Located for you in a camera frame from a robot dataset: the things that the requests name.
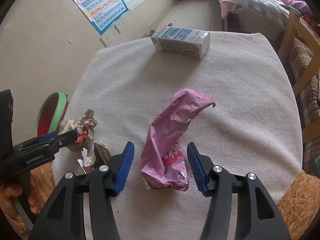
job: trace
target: blue gripper pad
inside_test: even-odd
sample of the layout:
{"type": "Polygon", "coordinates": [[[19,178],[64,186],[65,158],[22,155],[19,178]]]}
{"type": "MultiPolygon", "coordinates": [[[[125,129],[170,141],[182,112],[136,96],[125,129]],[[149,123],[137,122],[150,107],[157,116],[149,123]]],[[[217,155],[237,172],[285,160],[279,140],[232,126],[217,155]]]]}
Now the blue gripper pad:
{"type": "Polygon", "coordinates": [[[54,131],[52,133],[45,134],[39,138],[39,142],[49,141],[50,139],[52,139],[53,137],[56,137],[57,135],[58,135],[58,131],[54,131]]]}
{"type": "Polygon", "coordinates": [[[187,157],[190,167],[195,178],[198,190],[205,195],[209,190],[206,183],[206,174],[199,160],[199,152],[193,143],[189,143],[187,147],[187,157]]]}
{"type": "Polygon", "coordinates": [[[125,182],[127,181],[127,177],[128,177],[131,164],[134,158],[134,145],[132,142],[129,142],[127,144],[122,154],[124,154],[124,157],[116,173],[116,184],[114,187],[114,193],[117,196],[124,189],[124,185],[125,185],[125,182]]]}

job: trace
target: white wall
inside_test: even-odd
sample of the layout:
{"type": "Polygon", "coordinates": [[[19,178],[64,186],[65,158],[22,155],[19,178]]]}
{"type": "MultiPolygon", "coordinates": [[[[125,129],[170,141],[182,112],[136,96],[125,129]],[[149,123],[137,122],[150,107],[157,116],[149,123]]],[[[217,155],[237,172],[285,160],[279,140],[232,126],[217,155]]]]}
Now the white wall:
{"type": "MultiPolygon", "coordinates": [[[[176,0],[145,0],[128,13],[128,27],[110,46],[141,38],[158,26],[176,0]]],[[[14,143],[34,134],[45,99],[63,90],[71,98],[94,54],[103,48],[100,35],[73,0],[16,0],[0,25],[0,91],[14,99],[14,143]]]]}

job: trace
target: metal screw cap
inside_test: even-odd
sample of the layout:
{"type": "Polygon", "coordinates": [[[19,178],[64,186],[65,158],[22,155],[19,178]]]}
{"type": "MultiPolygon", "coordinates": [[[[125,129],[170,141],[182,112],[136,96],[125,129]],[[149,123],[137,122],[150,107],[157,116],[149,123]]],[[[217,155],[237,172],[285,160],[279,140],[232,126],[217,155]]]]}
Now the metal screw cap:
{"type": "Polygon", "coordinates": [[[248,178],[249,178],[249,179],[256,179],[257,176],[256,176],[256,174],[254,174],[254,173],[249,173],[249,174],[248,174],[248,178]]]}
{"type": "Polygon", "coordinates": [[[66,173],[66,174],[64,175],[64,177],[65,177],[66,179],[71,179],[71,178],[73,177],[73,173],[72,173],[72,172],[68,172],[68,173],[66,173]]]}
{"type": "Polygon", "coordinates": [[[99,168],[99,171],[107,171],[107,170],[109,170],[109,167],[107,165],[102,165],[99,168]]]}
{"type": "Polygon", "coordinates": [[[215,172],[221,172],[221,171],[222,171],[222,167],[216,165],[216,166],[213,167],[213,170],[214,170],[215,172]]]}

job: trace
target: white cloth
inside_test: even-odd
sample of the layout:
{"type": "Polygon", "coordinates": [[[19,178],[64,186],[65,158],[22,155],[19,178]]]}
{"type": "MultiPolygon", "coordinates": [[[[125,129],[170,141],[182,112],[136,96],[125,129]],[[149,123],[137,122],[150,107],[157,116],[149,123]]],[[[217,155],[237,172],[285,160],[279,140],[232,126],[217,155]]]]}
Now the white cloth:
{"type": "MultiPolygon", "coordinates": [[[[216,103],[201,112],[181,137],[185,155],[193,141],[200,153],[230,173],[254,172],[276,202],[301,171],[295,98],[280,60],[261,34],[211,32],[202,61],[156,51],[150,38],[103,49],[79,82],[66,117],[79,120],[92,108],[99,122],[95,140],[105,142],[112,155],[121,153],[127,141],[135,145],[124,191],[111,198],[121,239],[195,240],[201,235],[210,198],[197,190],[188,163],[186,192],[148,191],[140,176],[149,125],[184,87],[199,90],[216,103]]],[[[78,157],[67,149],[56,154],[55,183],[65,172],[82,174],[78,157]]],[[[234,236],[235,214],[233,206],[229,239],[234,236]]]]}

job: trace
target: black device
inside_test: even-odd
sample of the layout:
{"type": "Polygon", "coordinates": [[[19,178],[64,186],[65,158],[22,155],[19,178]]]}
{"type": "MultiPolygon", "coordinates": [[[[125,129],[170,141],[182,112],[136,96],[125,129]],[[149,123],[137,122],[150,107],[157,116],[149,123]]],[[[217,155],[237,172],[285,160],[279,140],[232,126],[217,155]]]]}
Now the black device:
{"type": "Polygon", "coordinates": [[[30,171],[54,160],[60,148],[75,142],[78,133],[75,130],[57,135],[53,132],[35,137],[13,146],[12,116],[13,98],[10,90],[0,92],[0,183],[20,184],[23,194],[12,198],[12,202],[29,229],[32,229],[37,215],[30,211],[28,196],[30,193],[30,171]]]}
{"type": "Polygon", "coordinates": [[[107,165],[79,176],[66,173],[39,214],[29,240],[86,240],[84,193],[89,193],[93,239],[120,240],[109,197],[123,190],[133,157],[134,145],[128,142],[107,165]]]}
{"type": "Polygon", "coordinates": [[[280,211],[256,174],[230,174],[199,154],[193,142],[188,144],[187,156],[198,190],[211,197],[200,240],[227,239],[232,194],[238,195],[236,240],[291,239],[280,211]]]}

